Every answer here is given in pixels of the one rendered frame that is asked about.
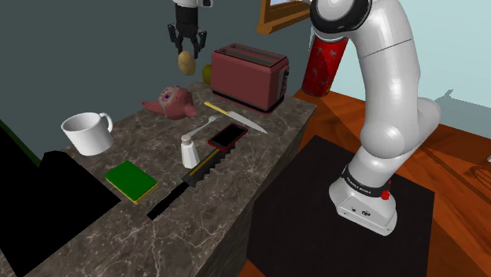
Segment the black serrated knife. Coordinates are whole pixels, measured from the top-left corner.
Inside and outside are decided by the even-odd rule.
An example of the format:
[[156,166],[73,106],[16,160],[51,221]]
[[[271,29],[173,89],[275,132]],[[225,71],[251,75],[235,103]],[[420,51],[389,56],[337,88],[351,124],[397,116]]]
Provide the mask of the black serrated knife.
[[196,187],[196,184],[204,179],[204,177],[210,173],[212,168],[215,168],[216,164],[220,163],[233,149],[235,145],[232,145],[228,150],[213,150],[204,160],[200,161],[198,165],[188,171],[182,182],[175,187],[165,198],[158,202],[148,213],[147,216],[151,220],[155,220],[170,204],[177,199],[188,187]]

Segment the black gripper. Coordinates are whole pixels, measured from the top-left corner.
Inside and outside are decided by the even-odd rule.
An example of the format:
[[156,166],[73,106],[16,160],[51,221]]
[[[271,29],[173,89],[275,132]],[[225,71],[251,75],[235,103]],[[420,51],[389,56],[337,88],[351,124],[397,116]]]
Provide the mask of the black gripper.
[[191,39],[194,47],[194,59],[198,59],[199,52],[205,47],[207,31],[198,30],[198,8],[175,5],[174,24],[168,25],[169,37],[175,44],[177,53],[183,51],[183,39]]

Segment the silver fork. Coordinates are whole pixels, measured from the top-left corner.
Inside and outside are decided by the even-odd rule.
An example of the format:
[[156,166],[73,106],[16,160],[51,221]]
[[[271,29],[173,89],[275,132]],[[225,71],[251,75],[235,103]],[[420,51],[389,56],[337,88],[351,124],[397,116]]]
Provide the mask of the silver fork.
[[192,137],[193,135],[195,135],[196,133],[198,133],[201,129],[203,129],[204,127],[207,127],[209,124],[211,124],[212,122],[218,120],[219,118],[223,117],[223,114],[216,114],[216,115],[212,115],[208,118],[208,122],[203,124],[202,126],[200,127],[197,127],[196,129],[188,132],[187,134]]

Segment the large black block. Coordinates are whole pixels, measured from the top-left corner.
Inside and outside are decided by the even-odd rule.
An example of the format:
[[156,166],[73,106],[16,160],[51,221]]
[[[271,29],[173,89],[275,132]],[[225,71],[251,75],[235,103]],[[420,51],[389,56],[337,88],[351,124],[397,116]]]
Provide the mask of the large black block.
[[119,201],[67,153],[47,152],[35,164],[0,128],[0,250],[17,277]]

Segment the red cased phone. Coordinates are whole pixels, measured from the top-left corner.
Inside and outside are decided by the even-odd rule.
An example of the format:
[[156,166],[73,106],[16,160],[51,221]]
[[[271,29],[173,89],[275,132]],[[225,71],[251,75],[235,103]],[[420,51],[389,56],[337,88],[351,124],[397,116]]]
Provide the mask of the red cased phone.
[[219,150],[229,150],[243,135],[248,132],[248,129],[238,124],[230,123],[220,132],[215,134],[208,140],[208,144]]

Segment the black robot stand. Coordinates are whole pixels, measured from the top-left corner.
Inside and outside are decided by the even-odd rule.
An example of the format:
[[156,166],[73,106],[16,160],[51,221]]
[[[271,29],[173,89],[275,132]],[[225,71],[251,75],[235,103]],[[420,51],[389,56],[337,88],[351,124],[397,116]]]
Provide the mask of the black robot stand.
[[329,198],[352,158],[315,136],[255,201],[247,257],[266,277],[426,277],[434,192],[393,175],[397,225],[378,235]]

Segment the red patterned cylinder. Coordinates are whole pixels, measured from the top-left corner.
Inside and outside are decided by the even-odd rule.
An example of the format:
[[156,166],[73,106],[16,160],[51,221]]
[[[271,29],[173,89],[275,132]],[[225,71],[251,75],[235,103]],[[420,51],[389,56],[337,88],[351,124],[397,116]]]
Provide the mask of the red patterned cylinder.
[[304,93],[321,98],[330,92],[348,41],[342,38],[326,42],[314,35],[301,86]]

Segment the green and yellow sponge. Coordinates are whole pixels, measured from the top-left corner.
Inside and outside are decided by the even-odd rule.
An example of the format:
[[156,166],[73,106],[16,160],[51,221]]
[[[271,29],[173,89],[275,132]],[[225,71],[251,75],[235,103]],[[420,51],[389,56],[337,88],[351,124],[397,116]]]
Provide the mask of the green and yellow sponge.
[[158,188],[155,179],[130,161],[108,171],[105,179],[136,205]]

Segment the white salt shaker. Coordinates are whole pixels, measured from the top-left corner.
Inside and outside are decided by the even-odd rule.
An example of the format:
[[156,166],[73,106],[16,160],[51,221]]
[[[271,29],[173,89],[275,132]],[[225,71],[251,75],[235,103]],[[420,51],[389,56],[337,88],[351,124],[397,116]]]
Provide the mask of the white salt shaker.
[[194,168],[200,161],[196,146],[190,135],[181,137],[181,154],[185,168]]

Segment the yellow handled kitchen knife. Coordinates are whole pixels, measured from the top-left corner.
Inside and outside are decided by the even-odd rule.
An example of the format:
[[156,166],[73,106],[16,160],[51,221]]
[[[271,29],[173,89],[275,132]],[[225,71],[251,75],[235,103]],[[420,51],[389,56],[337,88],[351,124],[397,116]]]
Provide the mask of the yellow handled kitchen knife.
[[240,122],[242,124],[247,125],[248,127],[251,127],[257,131],[261,131],[261,132],[267,134],[267,132],[260,125],[254,123],[253,121],[247,119],[246,117],[244,117],[244,116],[242,116],[242,115],[240,115],[234,111],[226,111],[226,110],[221,109],[220,107],[218,107],[216,105],[213,105],[211,102],[204,102],[204,104],[206,106],[208,106],[209,108],[218,111],[219,113],[222,113],[226,116],[229,116],[230,118],[232,118],[234,120],[237,120],[238,122]]

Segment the white mug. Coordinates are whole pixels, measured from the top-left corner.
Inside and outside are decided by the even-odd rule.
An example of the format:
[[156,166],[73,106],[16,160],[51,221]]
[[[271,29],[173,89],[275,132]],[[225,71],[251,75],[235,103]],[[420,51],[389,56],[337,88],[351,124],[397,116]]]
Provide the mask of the white mug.
[[80,113],[61,124],[62,131],[81,155],[95,156],[113,144],[113,121],[107,113]]

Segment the red toaster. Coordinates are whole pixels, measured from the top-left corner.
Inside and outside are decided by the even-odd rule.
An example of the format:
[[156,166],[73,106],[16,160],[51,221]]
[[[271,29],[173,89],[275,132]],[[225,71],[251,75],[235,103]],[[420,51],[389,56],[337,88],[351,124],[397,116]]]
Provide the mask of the red toaster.
[[212,53],[210,87],[221,98],[269,114],[284,100],[289,73],[287,56],[232,43]]

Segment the wooden window frame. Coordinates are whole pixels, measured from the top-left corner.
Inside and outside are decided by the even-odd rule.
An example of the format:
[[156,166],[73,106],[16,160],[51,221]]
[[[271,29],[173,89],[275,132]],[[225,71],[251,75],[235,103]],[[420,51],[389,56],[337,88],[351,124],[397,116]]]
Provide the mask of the wooden window frame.
[[257,32],[269,35],[273,32],[289,27],[310,16],[310,5],[302,0],[285,0],[273,4],[272,0],[261,0],[260,19]]

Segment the pink teapot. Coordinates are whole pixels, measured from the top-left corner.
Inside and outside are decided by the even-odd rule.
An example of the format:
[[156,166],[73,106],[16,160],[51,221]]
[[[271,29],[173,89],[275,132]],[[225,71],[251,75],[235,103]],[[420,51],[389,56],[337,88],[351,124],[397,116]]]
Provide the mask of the pink teapot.
[[192,94],[180,86],[169,86],[153,102],[142,102],[145,109],[161,114],[169,120],[191,118],[197,114]]

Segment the brown potato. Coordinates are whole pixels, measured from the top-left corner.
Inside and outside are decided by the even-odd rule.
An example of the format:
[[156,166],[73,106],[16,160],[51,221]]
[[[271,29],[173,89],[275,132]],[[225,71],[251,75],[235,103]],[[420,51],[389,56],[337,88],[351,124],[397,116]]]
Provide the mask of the brown potato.
[[178,55],[178,66],[183,75],[192,76],[196,70],[194,56],[190,52],[183,50]]

